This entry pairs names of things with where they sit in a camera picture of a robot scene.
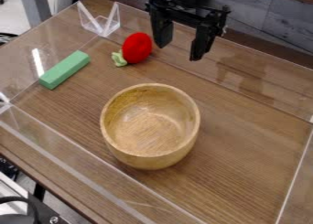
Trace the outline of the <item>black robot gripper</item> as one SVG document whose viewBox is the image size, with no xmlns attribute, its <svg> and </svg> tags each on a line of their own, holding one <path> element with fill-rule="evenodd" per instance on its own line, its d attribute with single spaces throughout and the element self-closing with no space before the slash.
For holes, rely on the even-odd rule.
<svg viewBox="0 0 313 224">
<path fill-rule="evenodd" d="M 196 61 L 210 51 L 215 36 L 220 37 L 225 33 L 231 9 L 219 0 L 148 0 L 147 12 L 159 48 L 172 41 L 175 22 L 196 27 L 190 55 L 190 61 Z"/>
</svg>

